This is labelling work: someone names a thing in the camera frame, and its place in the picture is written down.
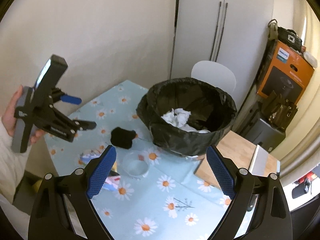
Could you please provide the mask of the person's left hand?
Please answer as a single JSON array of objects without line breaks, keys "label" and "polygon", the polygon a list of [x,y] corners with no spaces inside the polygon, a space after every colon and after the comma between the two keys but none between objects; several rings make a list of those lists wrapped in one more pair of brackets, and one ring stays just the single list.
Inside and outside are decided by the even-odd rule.
[{"label": "person's left hand", "polygon": [[[18,99],[22,96],[23,93],[23,86],[20,85],[16,92],[11,97],[4,114],[1,117],[2,124],[4,125],[4,128],[7,132],[7,134],[11,137],[14,135],[15,127],[16,127],[16,121],[17,119],[14,117],[15,114],[15,107]],[[36,130],[36,133],[33,137],[30,139],[30,143],[34,144],[37,141],[40,140],[40,138],[45,135],[45,132],[43,130]]]}]

